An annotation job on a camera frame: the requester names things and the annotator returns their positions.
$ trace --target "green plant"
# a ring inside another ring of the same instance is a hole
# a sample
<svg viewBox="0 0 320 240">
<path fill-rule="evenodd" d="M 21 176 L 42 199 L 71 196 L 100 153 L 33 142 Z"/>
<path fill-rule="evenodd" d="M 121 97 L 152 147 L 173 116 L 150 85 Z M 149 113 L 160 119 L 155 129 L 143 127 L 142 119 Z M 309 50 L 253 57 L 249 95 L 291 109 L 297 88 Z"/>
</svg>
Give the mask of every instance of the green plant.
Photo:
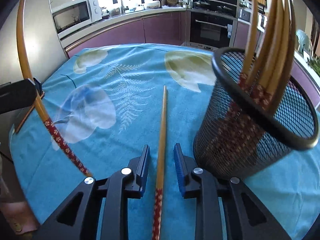
<svg viewBox="0 0 320 240">
<path fill-rule="evenodd" d="M 308 65 L 320 76 L 320 57 L 311 57 L 308 59 Z"/>
</svg>

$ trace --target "black mesh pen holder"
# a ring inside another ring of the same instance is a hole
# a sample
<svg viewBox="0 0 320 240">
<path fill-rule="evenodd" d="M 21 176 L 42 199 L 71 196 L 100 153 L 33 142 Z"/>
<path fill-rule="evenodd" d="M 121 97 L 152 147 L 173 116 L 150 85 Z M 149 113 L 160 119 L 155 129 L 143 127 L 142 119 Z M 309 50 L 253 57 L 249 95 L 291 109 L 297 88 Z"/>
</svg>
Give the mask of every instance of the black mesh pen holder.
<svg viewBox="0 0 320 240">
<path fill-rule="evenodd" d="M 238 86 L 243 60 L 243 49 L 214 52 L 217 81 L 193 144 L 197 165 L 221 179 L 251 176 L 293 149 L 314 147 L 319 137 L 316 111 L 296 80 L 290 78 L 271 116 Z"/>
</svg>

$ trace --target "built-in oven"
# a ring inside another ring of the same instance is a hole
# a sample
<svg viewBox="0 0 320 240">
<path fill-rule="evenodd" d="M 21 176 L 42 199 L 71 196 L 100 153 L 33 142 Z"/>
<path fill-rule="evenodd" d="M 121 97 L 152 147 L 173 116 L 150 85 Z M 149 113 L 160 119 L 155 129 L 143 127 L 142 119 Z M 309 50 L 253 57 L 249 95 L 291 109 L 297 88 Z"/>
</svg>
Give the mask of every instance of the built-in oven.
<svg viewBox="0 0 320 240">
<path fill-rule="evenodd" d="M 189 44 L 209 50 L 232 47 L 236 23 L 217 14 L 191 12 Z"/>
</svg>

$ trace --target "white microwave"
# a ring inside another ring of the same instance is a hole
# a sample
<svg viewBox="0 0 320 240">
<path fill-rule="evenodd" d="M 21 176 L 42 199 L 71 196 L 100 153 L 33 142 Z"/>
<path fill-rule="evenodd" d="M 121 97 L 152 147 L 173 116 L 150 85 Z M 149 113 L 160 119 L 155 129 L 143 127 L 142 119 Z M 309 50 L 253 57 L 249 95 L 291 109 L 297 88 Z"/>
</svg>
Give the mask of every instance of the white microwave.
<svg viewBox="0 0 320 240">
<path fill-rule="evenodd" d="M 74 0 L 52 9 L 59 38 L 102 19 L 98 0 Z"/>
</svg>

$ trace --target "oven handle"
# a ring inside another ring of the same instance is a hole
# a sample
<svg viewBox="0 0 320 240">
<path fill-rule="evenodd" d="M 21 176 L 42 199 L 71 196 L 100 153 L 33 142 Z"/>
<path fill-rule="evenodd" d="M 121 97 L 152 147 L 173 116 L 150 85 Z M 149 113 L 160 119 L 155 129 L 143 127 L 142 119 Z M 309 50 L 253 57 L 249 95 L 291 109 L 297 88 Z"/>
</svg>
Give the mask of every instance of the oven handle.
<svg viewBox="0 0 320 240">
<path fill-rule="evenodd" d="M 197 23 L 210 24 L 210 25 L 214 25 L 214 26 L 218 26 L 218 27 L 221 27 L 221 28 L 228 29 L 228 26 L 222 26 L 222 25 L 215 24 L 215 23 L 203 22 L 203 21 L 198 21 L 198 20 L 196 20 L 196 22 L 197 22 Z"/>
</svg>

